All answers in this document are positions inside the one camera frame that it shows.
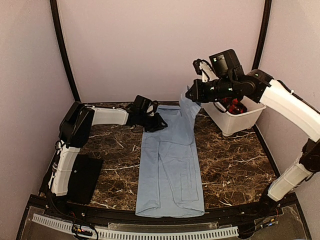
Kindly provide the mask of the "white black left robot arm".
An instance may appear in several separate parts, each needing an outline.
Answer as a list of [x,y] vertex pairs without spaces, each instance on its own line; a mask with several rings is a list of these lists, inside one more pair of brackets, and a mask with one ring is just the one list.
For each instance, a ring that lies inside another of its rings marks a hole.
[[153,133],[168,127],[157,108],[158,103],[149,99],[126,107],[96,107],[74,102],[59,126],[52,174],[47,184],[50,192],[57,197],[67,195],[73,165],[90,138],[92,126],[142,126],[145,132]]

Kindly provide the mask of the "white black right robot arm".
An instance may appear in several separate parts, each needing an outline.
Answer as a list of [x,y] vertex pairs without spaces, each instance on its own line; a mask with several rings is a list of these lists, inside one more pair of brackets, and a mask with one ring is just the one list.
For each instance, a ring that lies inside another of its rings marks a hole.
[[215,80],[196,79],[185,96],[199,103],[213,103],[227,97],[245,97],[267,107],[271,113],[263,134],[273,150],[274,140],[282,148],[292,150],[293,161],[285,160],[281,175],[263,192],[255,205],[255,213],[266,217],[286,194],[320,171],[320,113],[299,98],[280,80],[255,69],[237,76],[221,76]]

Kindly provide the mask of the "light blue long sleeve shirt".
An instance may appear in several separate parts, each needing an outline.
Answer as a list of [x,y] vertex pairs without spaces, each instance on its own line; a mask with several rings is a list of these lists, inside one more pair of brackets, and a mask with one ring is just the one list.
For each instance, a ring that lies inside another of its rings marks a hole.
[[186,97],[178,105],[160,105],[167,127],[144,132],[141,142],[135,214],[149,218],[204,215],[204,194],[195,140],[201,104]]

